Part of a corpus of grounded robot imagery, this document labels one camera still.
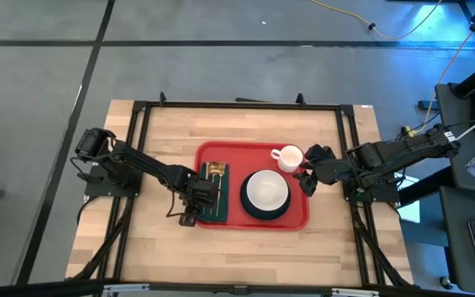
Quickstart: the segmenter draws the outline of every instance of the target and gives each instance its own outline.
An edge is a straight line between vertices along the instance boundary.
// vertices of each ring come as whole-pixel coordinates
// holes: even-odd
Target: white cup
[[[278,167],[283,172],[295,172],[303,161],[302,151],[293,145],[288,145],[280,151],[273,149],[270,156],[278,160]]]

